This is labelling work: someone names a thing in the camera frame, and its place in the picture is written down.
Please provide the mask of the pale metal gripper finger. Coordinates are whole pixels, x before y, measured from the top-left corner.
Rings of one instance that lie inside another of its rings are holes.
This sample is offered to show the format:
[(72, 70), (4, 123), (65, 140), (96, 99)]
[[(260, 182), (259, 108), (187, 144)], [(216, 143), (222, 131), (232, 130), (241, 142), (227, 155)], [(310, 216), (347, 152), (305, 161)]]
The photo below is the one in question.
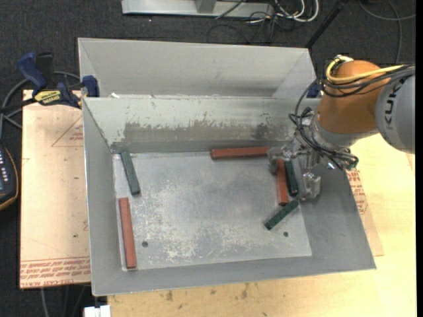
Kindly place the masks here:
[(278, 161), (286, 160), (286, 154), (283, 147), (271, 147), (267, 151), (268, 167), (272, 174), (275, 174), (278, 169)]
[(321, 192), (321, 176), (312, 172), (306, 172), (301, 177), (303, 184), (303, 191), (301, 193), (301, 199), (315, 199)]

